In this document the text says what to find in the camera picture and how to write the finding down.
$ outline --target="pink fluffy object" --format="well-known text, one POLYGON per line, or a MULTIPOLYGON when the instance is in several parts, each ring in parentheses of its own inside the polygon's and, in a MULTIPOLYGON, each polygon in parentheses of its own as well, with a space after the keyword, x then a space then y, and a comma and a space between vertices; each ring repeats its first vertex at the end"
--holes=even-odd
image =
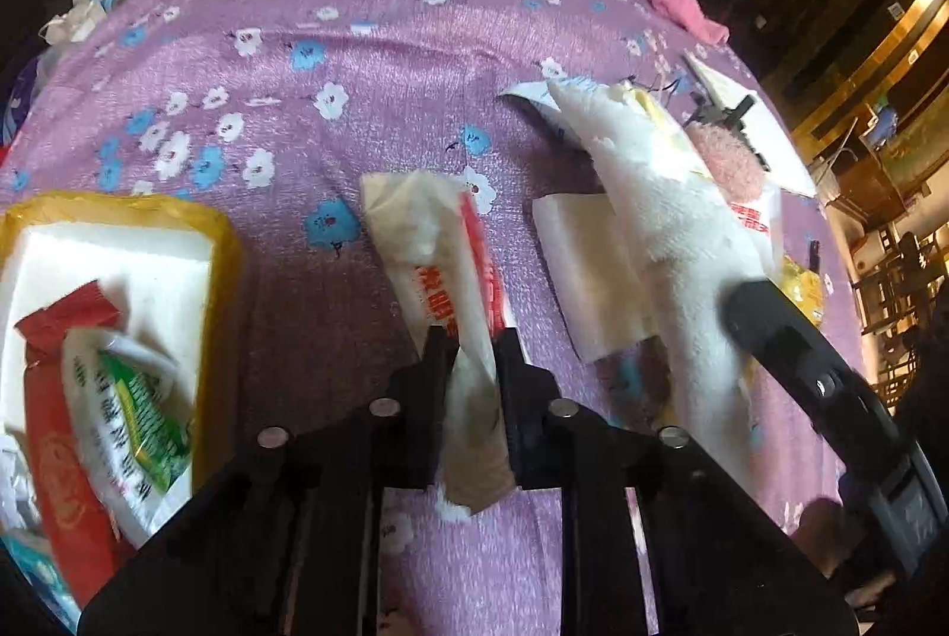
POLYGON ((723 44, 728 41, 728 28, 706 18, 698 0, 649 0, 649 2, 656 12, 678 23, 701 42, 723 44))
POLYGON ((754 153, 723 127, 693 122, 685 128, 692 145, 729 202, 761 197, 765 171, 754 153))

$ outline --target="red wrapper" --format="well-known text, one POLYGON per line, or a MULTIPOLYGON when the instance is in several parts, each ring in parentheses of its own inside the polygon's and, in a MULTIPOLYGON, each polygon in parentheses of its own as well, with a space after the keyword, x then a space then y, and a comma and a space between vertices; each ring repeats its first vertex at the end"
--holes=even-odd
POLYGON ((53 556, 79 606, 134 551, 114 532, 76 454, 60 370, 63 337, 69 328, 114 327, 119 316, 98 282, 89 282, 16 323, 27 340, 27 457, 36 498, 53 556))

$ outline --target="metal rivet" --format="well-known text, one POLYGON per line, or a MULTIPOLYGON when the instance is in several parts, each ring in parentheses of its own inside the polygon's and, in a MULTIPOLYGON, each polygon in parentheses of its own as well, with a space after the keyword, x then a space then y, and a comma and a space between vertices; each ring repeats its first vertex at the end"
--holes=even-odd
POLYGON ((377 397, 369 403, 369 413, 372 416, 381 416, 382 418, 399 416, 400 411, 402 411, 402 407, 395 397, 377 397))
POLYGON ((283 427, 264 427, 257 433, 257 445, 262 449, 279 449, 290 439, 291 434, 283 427))
POLYGON ((553 416, 559 416, 562 419, 568 419, 580 410, 580 407, 568 397, 557 397, 547 408, 553 416))
POLYGON ((663 427, 658 439, 670 449, 682 449, 689 445, 689 434, 682 427, 663 427))

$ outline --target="yellow plastic wrapper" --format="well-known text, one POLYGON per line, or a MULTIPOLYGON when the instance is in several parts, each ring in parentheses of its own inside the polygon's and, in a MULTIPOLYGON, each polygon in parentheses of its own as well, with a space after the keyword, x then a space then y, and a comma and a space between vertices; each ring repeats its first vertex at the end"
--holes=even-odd
POLYGON ((234 228, 227 216, 215 209, 164 195, 117 197, 89 192, 46 192, 10 206, 3 214, 0 262, 4 268, 24 230, 63 222, 190 230, 204 235, 211 243, 210 280, 193 400, 192 488, 196 492, 234 455, 236 447, 236 344, 243 325, 239 313, 244 253, 234 228))
POLYGON ((805 269, 789 256, 781 269, 781 292, 819 328, 824 320, 824 282, 816 272, 805 269))

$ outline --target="purple floral tablecloth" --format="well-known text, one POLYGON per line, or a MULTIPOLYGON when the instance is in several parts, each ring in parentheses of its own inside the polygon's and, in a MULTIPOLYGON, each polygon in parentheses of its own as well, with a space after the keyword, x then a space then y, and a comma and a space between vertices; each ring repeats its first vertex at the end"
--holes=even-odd
MULTIPOLYGON (((695 105, 686 49, 757 86, 731 49, 696 43, 646 0, 129 0, 38 98, 0 171, 0 200, 49 189, 169 193, 226 211, 256 266, 240 417, 253 435, 335 421, 414 360, 359 220, 359 176, 461 176, 476 187, 530 358, 565 395, 622 424, 639 392, 630 376, 650 371, 647 355, 580 363, 530 222, 537 197, 597 190, 590 162, 497 94, 561 73, 657 86, 678 78, 668 107, 686 116, 695 105)), ((821 241, 824 333, 859 365, 829 226, 813 201, 791 195, 783 225, 800 261, 821 241)), ((805 503, 834 494, 836 460, 773 380, 756 383, 753 401, 766 464, 758 500, 791 530, 805 503)), ((558 632, 558 495, 515 492, 458 523, 434 503, 387 496, 389 632, 558 632)))

